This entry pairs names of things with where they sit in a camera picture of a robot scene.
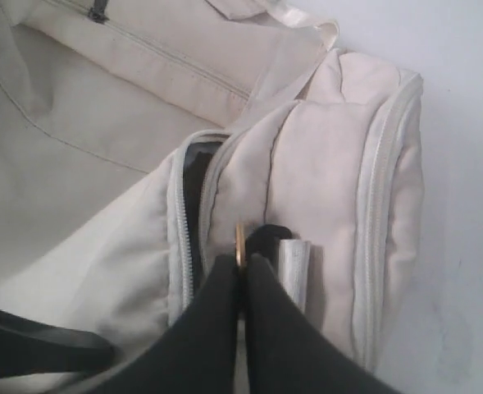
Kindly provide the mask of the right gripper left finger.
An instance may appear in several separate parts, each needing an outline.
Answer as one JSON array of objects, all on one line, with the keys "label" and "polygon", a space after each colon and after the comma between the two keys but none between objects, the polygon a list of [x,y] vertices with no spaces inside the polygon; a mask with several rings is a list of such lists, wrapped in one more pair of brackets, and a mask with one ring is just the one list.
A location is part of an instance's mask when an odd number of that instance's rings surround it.
[{"label": "right gripper left finger", "polygon": [[232,393],[239,313],[235,257],[216,258],[175,324],[138,359],[91,393]]}]

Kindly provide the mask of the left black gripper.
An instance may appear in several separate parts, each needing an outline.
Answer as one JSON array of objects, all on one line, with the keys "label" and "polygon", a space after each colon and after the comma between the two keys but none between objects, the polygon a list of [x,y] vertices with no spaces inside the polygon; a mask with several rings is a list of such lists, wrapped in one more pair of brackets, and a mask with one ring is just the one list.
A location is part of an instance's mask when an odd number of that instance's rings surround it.
[{"label": "left black gripper", "polygon": [[107,369],[117,349],[93,332],[60,328],[0,310],[0,379]]}]

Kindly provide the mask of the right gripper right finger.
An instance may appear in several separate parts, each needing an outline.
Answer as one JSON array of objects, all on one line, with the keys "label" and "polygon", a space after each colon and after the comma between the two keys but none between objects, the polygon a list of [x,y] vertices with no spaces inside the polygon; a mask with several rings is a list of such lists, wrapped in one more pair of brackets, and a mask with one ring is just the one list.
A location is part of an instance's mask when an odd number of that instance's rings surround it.
[{"label": "right gripper right finger", "polygon": [[328,342],[278,282],[267,259],[245,269],[245,338],[251,393],[396,393]]}]

